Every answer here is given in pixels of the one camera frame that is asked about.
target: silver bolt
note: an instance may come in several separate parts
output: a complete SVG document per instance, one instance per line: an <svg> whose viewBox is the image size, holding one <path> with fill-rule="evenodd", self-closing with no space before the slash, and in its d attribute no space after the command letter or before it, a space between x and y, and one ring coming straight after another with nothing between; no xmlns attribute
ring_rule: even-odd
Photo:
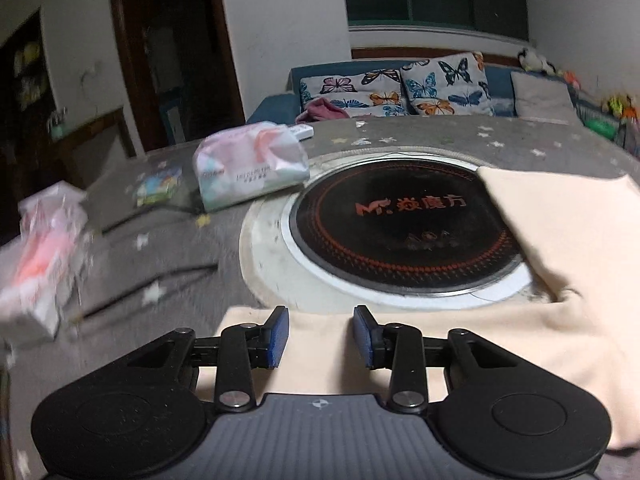
<svg viewBox="0 0 640 480"><path fill-rule="evenodd" d="M394 402L398 406L404 406L405 408L415 408L420 406L424 402L424 397L418 392L412 392L411 390L405 390L404 392L398 392L392 397Z"/></svg>
<svg viewBox="0 0 640 480"><path fill-rule="evenodd" d="M241 406L246 405L251 400L246 393L240 392L238 390L230 390L221 394L218 399L222 404L228 406L230 408L240 408Z"/></svg>

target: sofa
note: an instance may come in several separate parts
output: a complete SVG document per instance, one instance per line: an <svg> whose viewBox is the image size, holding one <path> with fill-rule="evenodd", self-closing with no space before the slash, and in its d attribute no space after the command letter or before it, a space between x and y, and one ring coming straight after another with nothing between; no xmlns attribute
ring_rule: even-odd
<svg viewBox="0 0 640 480"><path fill-rule="evenodd" d="M399 70L409 62L407 59L352 60L293 68L289 73L289 84L287 85L288 88L291 88L291 92L266 97L251 117L249 117L247 123L271 121L276 124L294 124L296 117L302 112L302 101L300 99L300 80L302 78L323 75L351 76L384 68L395 68ZM494 64L485 64L484 66L495 115L498 117L516 116L514 91L511 83L511 72L514 71L523 72L521 68L513 66ZM572 86L568 86L568 88L578 117L580 117L583 122L589 118L598 118L611 123L617 123L614 117L603 114L597 104L579 95ZM402 88L402 92L406 98L407 95L405 94L404 88ZM415 111L412 109L410 109L409 112L415 114Z"/></svg>

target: wooden headboard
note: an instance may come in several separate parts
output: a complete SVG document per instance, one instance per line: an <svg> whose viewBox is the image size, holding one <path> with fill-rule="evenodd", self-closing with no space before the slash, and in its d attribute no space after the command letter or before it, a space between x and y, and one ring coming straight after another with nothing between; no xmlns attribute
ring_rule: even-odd
<svg viewBox="0 0 640 480"><path fill-rule="evenodd" d="M351 49L352 59L427 59L429 57L449 56L468 50L455 48L430 48L425 46L367 46ZM484 61L503 66L520 66L516 57L500 56L499 54L483 54Z"/></svg>

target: black glass cooktop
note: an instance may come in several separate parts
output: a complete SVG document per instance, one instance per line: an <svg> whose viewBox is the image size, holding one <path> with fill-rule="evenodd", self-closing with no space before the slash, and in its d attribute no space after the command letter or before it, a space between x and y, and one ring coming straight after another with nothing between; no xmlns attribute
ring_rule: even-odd
<svg viewBox="0 0 640 480"><path fill-rule="evenodd" d="M290 218L315 264L357 285L452 294L507 274L519 247L474 171L430 160L377 160L308 186Z"/></svg>

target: pink butterfly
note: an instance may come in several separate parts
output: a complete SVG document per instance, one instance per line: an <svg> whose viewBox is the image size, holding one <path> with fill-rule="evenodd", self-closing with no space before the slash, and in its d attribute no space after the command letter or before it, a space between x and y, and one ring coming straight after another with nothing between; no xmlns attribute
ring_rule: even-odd
<svg viewBox="0 0 640 480"><path fill-rule="evenodd" d="M356 89L351 84L350 77L328 77L324 80L321 94L329 94L331 92L355 92Z"/></svg>

